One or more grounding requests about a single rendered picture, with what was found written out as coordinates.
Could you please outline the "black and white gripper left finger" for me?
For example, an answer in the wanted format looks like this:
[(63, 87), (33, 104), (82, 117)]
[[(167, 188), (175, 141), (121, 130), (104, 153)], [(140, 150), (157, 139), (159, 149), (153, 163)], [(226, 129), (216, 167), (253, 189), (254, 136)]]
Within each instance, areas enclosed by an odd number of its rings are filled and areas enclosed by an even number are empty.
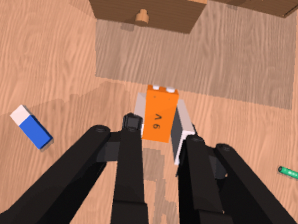
[(70, 224), (107, 162), (117, 159), (110, 224), (149, 224), (141, 135), (145, 107), (146, 93), (138, 92), (134, 113), (124, 115), (122, 130), (110, 132), (104, 125), (89, 128), (0, 213), (0, 224)]

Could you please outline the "green aaa battery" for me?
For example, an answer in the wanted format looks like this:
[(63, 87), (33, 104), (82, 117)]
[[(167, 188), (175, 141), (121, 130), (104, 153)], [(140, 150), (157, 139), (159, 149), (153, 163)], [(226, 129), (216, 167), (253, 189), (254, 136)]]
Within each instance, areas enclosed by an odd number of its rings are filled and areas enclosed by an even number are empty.
[(293, 171), (293, 170), (291, 170), (291, 169), (285, 168), (285, 167), (283, 167), (283, 166), (280, 166), (280, 167), (278, 168), (278, 171), (279, 171), (280, 173), (283, 173), (283, 174), (285, 174), (285, 175), (288, 175), (288, 176), (290, 176), (290, 177), (293, 177), (293, 178), (298, 179), (298, 172), (296, 172), (296, 171)]

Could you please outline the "brown wooden drawer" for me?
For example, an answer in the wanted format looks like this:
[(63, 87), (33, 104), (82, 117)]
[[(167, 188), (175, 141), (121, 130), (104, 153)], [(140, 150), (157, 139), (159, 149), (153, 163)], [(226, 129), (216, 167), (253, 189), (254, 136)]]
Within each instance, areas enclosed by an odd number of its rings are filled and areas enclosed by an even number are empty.
[(89, 0), (89, 2), (96, 19), (185, 34), (190, 34), (207, 4), (207, 0)]
[(221, 0), (254, 9), (285, 15), (292, 8), (298, 5), (298, 0)]

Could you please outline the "orange nine-volt battery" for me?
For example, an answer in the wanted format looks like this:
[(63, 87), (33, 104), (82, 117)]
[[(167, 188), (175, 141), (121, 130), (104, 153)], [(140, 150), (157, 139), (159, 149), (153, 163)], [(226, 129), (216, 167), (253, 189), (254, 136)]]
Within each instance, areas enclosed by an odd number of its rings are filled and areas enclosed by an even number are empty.
[(178, 97), (173, 87), (148, 85), (142, 139), (168, 143)]

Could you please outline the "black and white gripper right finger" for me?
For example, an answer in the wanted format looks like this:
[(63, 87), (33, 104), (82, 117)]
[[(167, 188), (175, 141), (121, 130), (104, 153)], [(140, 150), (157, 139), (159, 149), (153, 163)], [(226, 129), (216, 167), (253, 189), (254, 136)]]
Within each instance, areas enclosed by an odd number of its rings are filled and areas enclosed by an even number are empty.
[(170, 134), (179, 224), (297, 224), (233, 147), (205, 144), (182, 99)]

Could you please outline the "brown wooden chest of drawers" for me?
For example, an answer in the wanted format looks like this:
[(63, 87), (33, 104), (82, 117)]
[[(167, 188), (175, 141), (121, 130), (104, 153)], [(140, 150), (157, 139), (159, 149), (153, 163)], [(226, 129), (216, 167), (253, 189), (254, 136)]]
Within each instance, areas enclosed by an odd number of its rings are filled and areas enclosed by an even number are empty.
[(234, 4), (234, 3), (230, 3), (230, 2), (225, 2), (225, 1), (221, 1), (221, 0), (211, 0), (211, 1), (216, 1), (216, 2), (220, 2), (220, 3), (225, 3), (225, 4), (229, 4), (229, 5), (233, 5), (233, 6), (238, 6), (238, 7), (242, 7), (242, 8), (246, 8), (246, 9), (250, 9), (250, 10), (254, 10), (254, 11), (258, 11), (258, 12), (262, 12), (262, 13), (266, 13), (266, 14), (270, 14), (273, 16), (277, 16), (277, 17), (281, 17), (281, 18), (286, 18), (288, 17), (290, 14), (292, 14), (293, 12), (295, 12), (298, 9), (298, 5), (296, 5), (294, 8), (292, 8), (289, 12), (287, 12), (285, 15), (281, 16), (281, 15), (277, 15), (274, 13), (270, 13), (270, 12), (266, 12), (266, 11), (262, 11), (262, 10), (258, 10), (258, 9), (254, 9), (251, 7), (246, 7), (246, 6), (242, 6), (242, 5), (238, 5), (238, 4)]

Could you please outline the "blue and white eraser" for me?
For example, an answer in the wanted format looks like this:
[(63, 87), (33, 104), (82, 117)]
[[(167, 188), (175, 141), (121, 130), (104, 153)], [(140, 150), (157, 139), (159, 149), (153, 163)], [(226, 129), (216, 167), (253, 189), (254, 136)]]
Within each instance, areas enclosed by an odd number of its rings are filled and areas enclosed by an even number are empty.
[(38, 149), (53, 139), (25, 105), (20, 105), (10, 116)]

